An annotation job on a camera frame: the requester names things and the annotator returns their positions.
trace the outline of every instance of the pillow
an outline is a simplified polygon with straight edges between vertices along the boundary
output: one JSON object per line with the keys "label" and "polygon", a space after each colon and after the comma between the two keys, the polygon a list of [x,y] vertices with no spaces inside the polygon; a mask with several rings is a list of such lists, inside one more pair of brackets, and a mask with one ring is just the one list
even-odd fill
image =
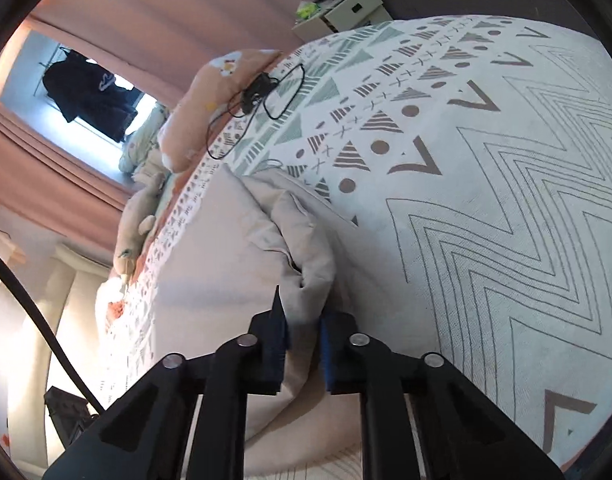
{"label": "pillow", "polygon": [[[159,147],[164,166],[182,173],[198,153],[205,150],[211,121],[228,102],[252,83],[255,77],[281,54],[278,50],[238,50],[213,59],[202,67],[190,89],[159,130]],[[215,124],[214,131],[230,117]]]}
{"label": "pillow", "polygon": [[144,123],[126,138],[119,159],[119,171],[132,173],[146,160],[150,150],[156,147],[157,133],[169,115],[170,112],[163,104],[155,104]]}

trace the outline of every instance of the green object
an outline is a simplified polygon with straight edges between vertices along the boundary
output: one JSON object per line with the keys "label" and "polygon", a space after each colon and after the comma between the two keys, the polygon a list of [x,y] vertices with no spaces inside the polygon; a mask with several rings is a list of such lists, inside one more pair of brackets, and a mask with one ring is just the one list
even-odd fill
{"label": "green object", "polygon": [[301,2],[297,9],[297,17],[303,21],[319,12],[319,6],[312,2]]}

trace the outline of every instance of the beige blanket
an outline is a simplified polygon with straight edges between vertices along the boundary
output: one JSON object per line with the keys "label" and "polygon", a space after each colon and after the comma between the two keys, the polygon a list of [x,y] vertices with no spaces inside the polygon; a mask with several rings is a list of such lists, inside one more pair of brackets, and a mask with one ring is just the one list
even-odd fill
{"label": "beige blanket", "polygon": [[411,314],[409,291],[397,285],[394,269],[397,262],[365,232],[287,174],[267,170],[240,180],[222,166],[214,175],[160,275],[155,352],[215,351],[270,308],[279,283],[292,347],[281,393],[249,398],[246,475],[319,460],[360,440],[356,396],[329,396],[311,367],[331,288],[338,308],[350,309],[363,330],[393,349],[436,348],[434,334],[415,328],[428,326],[431,314]]}

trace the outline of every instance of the screw head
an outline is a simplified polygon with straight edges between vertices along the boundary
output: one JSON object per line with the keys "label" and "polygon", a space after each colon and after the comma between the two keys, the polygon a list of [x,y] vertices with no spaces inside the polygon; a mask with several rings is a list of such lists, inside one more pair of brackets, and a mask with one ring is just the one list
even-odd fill
{"label": "screw head", "polygon": [[356,333],[350,336],[348,341],[350,341],[350,344],[353,346],[366,346],[369,342],[371,342],[371,338],[366,334]]}
{"label": "screw head", "polygon": [[443,357],[439,354],[428,354],[423,358],[423,362],[432,368],[440,368],[443,366]]}
{"label": "screw head", "polygon": [[163,360],[164,368],[168,368],[169,370],[179,368],[182,363],[183,356],[181,354],[168,354]]}
{"label": "screw head", "polygon": [[243,334],[237,338],[237,344],[239,346],[255,346],[257,341],[257,336],[254,334]]}

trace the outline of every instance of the black cable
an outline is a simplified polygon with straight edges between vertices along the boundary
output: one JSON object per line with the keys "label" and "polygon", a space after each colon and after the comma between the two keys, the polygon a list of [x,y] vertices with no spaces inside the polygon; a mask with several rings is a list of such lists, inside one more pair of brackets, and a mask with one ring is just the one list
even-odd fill
{"label": "black cable", "polygon": [[57,358],[57,361],[59,361],[64,371],[68,374],[68,377],[70,377],[70,379],[73,381],[74,386],[77,387],[90,405],[97,410],[99,415],[105,412],[101,403],[88,389],[86,383],[84,383],[83,379],[79,376],[76,370],[74,370],[73,365],[68,360],[68,357],[66,357],[66,353],[64,352],[63,348],[61,348],[61,345],[57,341],[54,333],[52,333],[50,325],[48,325],[46,319],[41,315],[41,311],[37,308],[37,305],[35,305],[28,292],[25,290],[25,288],[23,288],[23,285],[19,282],[19,280],[17,280],[17,277],[14,275],[12,270],[10,270],[10,268],[1,258],[0,280],[26,311],[32,322],[39,330],[39,333],[41,333],[41,336],[45,339],[50,350],[52,350],[52,353]]}
{"label": "black cable", "polygon": [[[288,101],[288,104],[286,104],[286,105],[285,105],[285,107],[283,108],[283,110],[281,111],[281,113],[280,113],[278,116],[274,117],[274,116],[273,116],[273,115],[271,115],[271,114],[270,114],[270,112],[268,111],[268,107],[266,106],[266,101],[267,101],[268,97],[269,97],[270,95],[272,95],[272,93],[273,93],[273,92],[274,92],[274,91],[275,91],[277,88],[279,88],[279,85],[280,85],[282,82],[284,82],[284,81],[285,81],[285,79],[286,79],[286,78],[287,78],[287,77],[288,77],[290,74],[292,74],[292,73],[293,73],[295,70],[297,70],[298,68],[300,68],[300,69],[301,69],[301,81],[299,82],[299,86],[297,86],[297,90],[296,90],[296,91],[295,91],[295,93],[292,95],[291,99]],[[277,79],[276,77],[271,77],[271,78],[270,78],[270,80],[276,83],[275,88],[274,88],[272,91],[268,92],[268,94],[266,94],[265,96],[259,96],[259,97],[258,97],[258,98],[257,98],[257,99],[254,101],[255,108],[253,109],[252,113],[250,113],[250,114],[249,114],[249,115],[250,115],[250,119],[249,119],[249,121],[247,121],[247,123],[246,123],[246,128],[244,129],[244,131],[243,131],[243,133],[241,134],[241,136],[240,136],[240,137],[237,139],[237,142],[235,142],[235,143],[232,145],[232,147],[231,147],[231,148],[230,148],[230,149],[229,149],[229,150],[228,150],[226,153],[224,153],[223,155],[215,156],[215,155],[212,155],[212,153],[211,153],[211,149],[210,149],[210,147],[209,147],[209,139],[210,139],[210,137],[211,137],[211,133],[212,133],[212,132],[211,132],[211,130],[212,130],[212,126],[213,126],[213,125],[214,125],[214,124],[215,124],[215,123],[216,123],[218,120],[220,120],[220,118],[222,118],[222,117],[223,117],[224,115],[226,115],[226,114],[230,114],[230,116],[231,116],[232,118],[236,118],[236,119],[240,119],[240,118],[242,118],[242,117],[245,117],[245,116],[246,116],[246,114],[242,114],[242,115],[234,115],[234,114],[232,113],[232,110],[233,110],[234,108],[236,108],[237,106],[241,105],[241,95],[243,94],[243,92],[240,92],[239,94],[237,94],[237,95],[239,95],[239,96],[240,96],[240,99],[239,99],[238,104],[235,104],[235,105],[231,106],[231,105],[230,105],[230,103],[232,102],[233,98],[230,98],[230,100],[229,100],[229,101],[228,101],[228,103],[227,103],[226,109],[225,109],[225,110],[224,110],[222,113],[220,113],[220,114],[219,114],[217,117],[215,117],[215,118],[214,118],[214,119],[211,121],[211,123],[208,125],[208,128],[207,128],[207,130],[206,130],[206,139],[205,139],[205,142],[206,142],[206,153],[208,153],[209,157],[210,157],[212,160],[223,160],[224,158],[226,158],[226,157],[227,157],[227,156],[230,154],[230,152],[231,152],[232,150],[234,150],[234,148],[235,148],[235,147],[236,147],[236,146],[237,146],[237,145],[238,145],[238,144],[241,142],[241,139],[243,139],[243,138],[246,136],[246,133],[248,132],[248,128],[250,127],[250,124],[253,122],[253,119],[255,118],[255,115],[256,115],[256,113],[257,113],[257,110],[259,110],[259,107],[260,107],[261,105],[263,105],[263,110],[265,110],[265,112],[266,112],[266,114],[268,115],[268,117],[270,117],[270,118],[271,118],[273,121],[276,121],[277,119],[281,118],[281,116],[282,116],[282,115],[284,115],[284,114],[286,113],[286,110],[287,110],[287,109],[288,109],[288,108],[291,106],[292,102],[295,100],[295,97],[297,97],[297,94],[298,94],[298,93],[301,91],[301,88],[302,88],[302,87],[303,87],[303,85],[304,85],[304,81],[305,81],[305,79],[306,79],[306,69],[304,68],[303,63],[298,63],[297,65],[295,65],[294,67],[292,67],[290,70],[288,70],[288,72],[287,72],[287,73],[286,73],[286,74],[285,74],[285,75],[284,75],[284,76],[283,76],[281,79]]]}
{"label": "black cable", "polygon": [[285,105],[285,107],[283,108],[283,110],[281,111],[281,113],[276,116],[273,117],[270,112],[268,111],[268,107],[266,106],[266,100],[268,99],[268,96],[266,96],[263,99],[263,109],[265,110],[265,112],[268,114],[268,117],[270,117],[273,121],[276,121],[277,119],[279,119],[282,115],[285,114],[286,110],[291,106],[292,102],[295,100],[295,97],[297,97],[297,94],[301,91],[302,86],[304,86],[304,81],[306,80],[306,69],[304,68],[303,63],[299,63],[297,65],[295,65],[294,67],[292,67],[290,70],[288,70],[288,72],[286,73],[286,75],[284,77],[282,77],[277,81],[277,88],[279,88],[279,85],[285,81],[285,79],[292,74],[293,72],[295,72],[295,70],[297,70],[298,68],[301,69],[301,81],[299,82],[299,86],[297,87],[297,91],[292,95],[291,100],[288,101],[288,104]]}

